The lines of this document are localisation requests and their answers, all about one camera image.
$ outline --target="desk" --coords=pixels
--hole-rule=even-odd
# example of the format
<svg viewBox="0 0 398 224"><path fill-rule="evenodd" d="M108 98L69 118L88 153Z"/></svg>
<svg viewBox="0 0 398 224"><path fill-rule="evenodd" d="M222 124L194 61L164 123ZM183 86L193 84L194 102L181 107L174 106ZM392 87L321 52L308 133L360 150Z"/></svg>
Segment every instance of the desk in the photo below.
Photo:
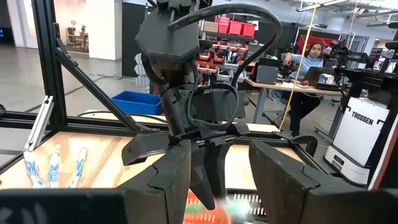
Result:
<svg viewBox="0 0 398 224"><path fill-rule="evenodd" d="M253 87L261 88L259 98L257 100L256 112L254 113L253 123L255 123L255 124L264 123L262 114L263 114L264 106L266 104L267 89L281 90L281 91L292 91L293 86L294 86L293 83L276 83L275 85L261 84L261 83L256 83L248 78L245 79L244 81ZM301 86L301 85L296 85L296 87L294 87L294 92L313 93L313 94L330 95L330 96L341 96L341 93L338 91L317 90L314 87ZM266 116L266 118L271 122L271 124L275 124L275 120L280 118L281 116L283 116L283 113L284 113L284 110L282 110L281 113L275 119L270 119L267 116Z"/></svg>
<svg viewBox="0 0 398 224"><path fill-rule="evenodd" d="M88 117L114 119L113 114L88 114ZM133 116L137 121L160 122L150 118ZM263 132L275 131L277 128L271 125L248 124L250 130ZM66 186L72 176L76 158L82 147L88 148L86 161L83 165L83 173L78 183L79 188L113 188L131 179L146 167L151 165L163 155L150 156L140 164L123 166L121 159L122 148L131 140L130 137L107 136L99 134L82 134L59 132L45 141L35 151L35 158L40 167L42 179L47 182L47 172L50 155L57 144L60 145L62 163L60 164L60 185ZM249 146L232 145L226 156L225 178L227 188L256 189L251 174ZM290 157L302 161L290 148L277 148L277 150ZM31 188L32 182L26 171L24 160L5 170L0 175L2 184L0 189Z"/></svg>

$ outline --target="blue bin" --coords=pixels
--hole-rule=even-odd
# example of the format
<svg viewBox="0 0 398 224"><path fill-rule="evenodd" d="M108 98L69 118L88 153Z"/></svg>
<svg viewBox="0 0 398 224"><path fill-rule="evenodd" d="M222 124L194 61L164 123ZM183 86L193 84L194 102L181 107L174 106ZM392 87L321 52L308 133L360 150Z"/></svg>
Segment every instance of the blue bin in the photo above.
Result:
<svg viewBox="0 0 398 224"><path fill-rule="evenodd" d="M136 91L123 91L112 101L126 114L162 114L160 96Z"/></svg>

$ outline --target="black wire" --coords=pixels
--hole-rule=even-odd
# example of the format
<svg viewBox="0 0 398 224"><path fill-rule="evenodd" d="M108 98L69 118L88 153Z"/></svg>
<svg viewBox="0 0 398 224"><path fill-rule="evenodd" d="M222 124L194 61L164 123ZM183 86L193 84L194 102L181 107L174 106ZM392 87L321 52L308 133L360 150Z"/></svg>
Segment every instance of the black wire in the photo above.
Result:
<svg viewBox="0 0 398 224"><path fill-rule="evenodd" d="M269 12L268 10L262 7L251 4L241 4L241 3L222 4L218 6L206 7L196 12L192 12L170 23L168 28L170 30L177 30L189 24L193 24L194 22L206 19L207 17L217 16L220 14L228 14L228 13L253 14L265 19L269 19L271 21L271 24L275 27L276 31L276 33L271 37L271 39L266 44L264 44L264 46L262 46L256 53L252 54L248 59L246 59L243 62L242 65L239 66L231 82L232 86L236 86L236 82L238 81L240 74L243 72L246 66L248 66L254 59L260 56L269 47L273 46L277 42L277 40L279 40L280 34L282 32L282 24L280 23L278 17L276 17L275 15L273 15L273 13Z"/></svg>
<svg viewBox="0 0 398 224"><path fill-rule="evenodd" d="M216 83L216 84L211 85L211 86L201 86L198 89L199 78L198 78L198 70L197 70L197 66L196 66L195 62L191 63L191 67L192 67L192 72L193 72L193 76L195 78L195 81L194 81L194 84L193 84L193 90L191 91L191 93L189 95L188 103L187 103L187 118L188 118L188 121L192 125L194 125L194 126L196 126L198 128L212 129L212 130L224 130L224 129L227 129L232 124L232 122L234 121L234 118L236 117L236 113L238 112L238 107L239 107L238 92L231 85L227 85L227 84L224 84L224 83ZM234 94L234 96L236 98L235 110L234 110L234 112L233 112L233 114L231 116L231 119L229 121L227 121L226 123L221 123L221 124L210 123L210 122L207 122L207 121L195 119L192 116L192 112L191 112L192 98L193 98L195 92L197 90L213 90L213 89L229 90L229 91L231 91Z"/></svg>
<svg viewBox="0 0 398 224"><path fill-rule="evenodd" d="M86 115L86 114L96 114L96 113L112 113L112 112L110 112L110 111L92 111L92 112L84 112L84 113L78 114L77 116L83 116L83 115ZM160 121L162 123L167 123L167 121L165 119L158 118L158 117L155 117L155 116L152 116L152 115L149 115L149 114L130 114L130 113L128 113L127 115L140 116L140 117L143 117L143 118L154 119L154 120Z"/></svg>
<svg viewBox="0 0 398 224"><path fill-rule="evenodd" d="M152 7L157 7L156 3L154 2L154 0L147 0L147 2L149 4L151 4Z"/></svg>

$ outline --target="blue top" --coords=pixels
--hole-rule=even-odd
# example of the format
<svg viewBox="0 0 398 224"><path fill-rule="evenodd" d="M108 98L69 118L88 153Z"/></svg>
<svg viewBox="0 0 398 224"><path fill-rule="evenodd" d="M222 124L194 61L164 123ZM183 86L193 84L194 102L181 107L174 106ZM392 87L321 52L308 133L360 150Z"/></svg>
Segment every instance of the blue top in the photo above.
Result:
<svg viewBox="0 0 398 224"><path fill-rule="evenodd" d="M292 54L292 60L296 63L300 63L301 55ZM320 58L311 58L307 56L303 59L303 64L301 65L300 73L297 77L297 80L302 81L304 79L305 74L310 70L311 67L323 67L323 59ZM291 78L296 78L297 71L292 72L289 76Z"/></svg>

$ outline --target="blue toothbrush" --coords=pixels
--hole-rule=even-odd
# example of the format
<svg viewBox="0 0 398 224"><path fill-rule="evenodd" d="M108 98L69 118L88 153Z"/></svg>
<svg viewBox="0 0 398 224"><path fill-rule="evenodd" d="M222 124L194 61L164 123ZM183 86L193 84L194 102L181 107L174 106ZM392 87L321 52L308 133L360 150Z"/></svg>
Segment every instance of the blue toothbrush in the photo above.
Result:
<svg viewBox="0 0 398 224"><path fill-rule="evenodd" d="M85 162L86 155L87 155L87 148L84 147L80 149L79 155L77 157L75 173L73 174L72 180L68 184L68 188L75 188L77 186L79 178L83 173L83 164Z"/></svg>
<svg viewBox="0 0 398 224"><path fill-rule="evenodd" d="M29 174L30 180L33 183L33 188L45 188L44 182L40 179L39 165L37 164L33 152L24 151L24 160Z"/></svg>
<svg viewBox="0 0 398 224"><path fill-rule="evenodd" d="M51 154L50 157L50 164L49 164L50 188L59 188L60 186L60 173L59 173L60 163L61 163L60 145L57 144L55 146L54 152Z"/></svg>

